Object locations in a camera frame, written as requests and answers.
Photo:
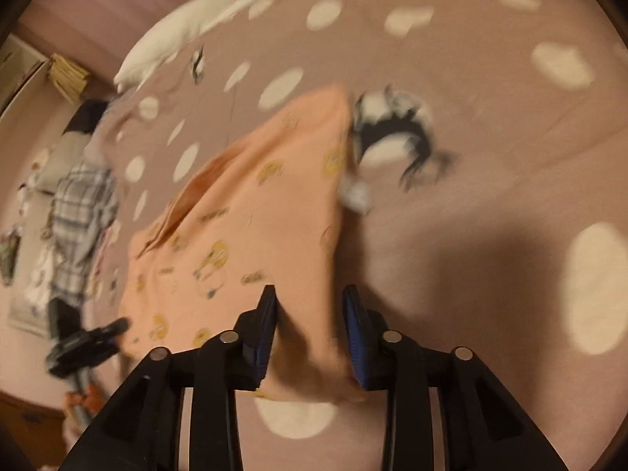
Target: white pillow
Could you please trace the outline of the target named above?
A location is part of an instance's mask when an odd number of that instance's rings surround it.
[[[237,0],[191,0],[169,13],[133,46],[115,75],[118,92],[147,80],[168,56]]]
[[[255,0],[191,0],[169,13],[133,46],[115,75],[118,93],[139,86],[181,46],[227,21]]]

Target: pillowcase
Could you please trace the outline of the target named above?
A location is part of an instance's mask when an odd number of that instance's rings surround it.
[[[114,77],[118,93],[139,86],[186,42],[228,21],[255,0],[191,0],[169,13],[133,46]]]
[[[191,0],[169,13],[133,46],[115,75],[118,93],[147,80],[168,56],[237,0]]]
[[[59,143],[50,154],[50,159],[39,175],[35,188],[43,193],[55,194],[62,177],[83,158],[83,149],[90,136],[77,131],[69,131],[61,136]]]

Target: plaid shirt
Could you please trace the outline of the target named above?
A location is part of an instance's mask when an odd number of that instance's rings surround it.
[[[57,186],[51,229],[63,261],[55,270],[51,298],[78,307],[102,230],[114,220],[117,205],[115,180],[109,170],[81,162]]]

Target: bed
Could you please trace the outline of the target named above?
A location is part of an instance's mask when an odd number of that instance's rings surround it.
[[[208,160],[329,83],[356,101],[411,97],[433,150],[410,177],[395,143],[362,154],[372,209],[343,217],[337,291],[356,283],[422,345],[476,351],[568,468],[590,469],[628,411],[628,51],[595,0],[249,0],[223,16],[100,124],[120,211],[92,324],[136,281],[131,236]],[[99,374],[119,384],[114,363]],[[237,407],[247,470],[379,468],[381,395]]]

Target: orange object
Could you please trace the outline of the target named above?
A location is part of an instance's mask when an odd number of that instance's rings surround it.
[[[122,348],[143,358],[232,329],[266,284],[281,303],[261,389],[273,399],[355,399],[334,324],[337,189],[352,111],[339,86],[289,103],[210,161],[130,245]]]
[[[93,382],[87,385],[87,392],[80,394],[76,392],[68,392],[64,398],[64,413],[66,418],[71,418],[78,425],[74,415],[74,407],[82,406],[92,416],[96,416],[107,402],[105,395],[101,389]]]

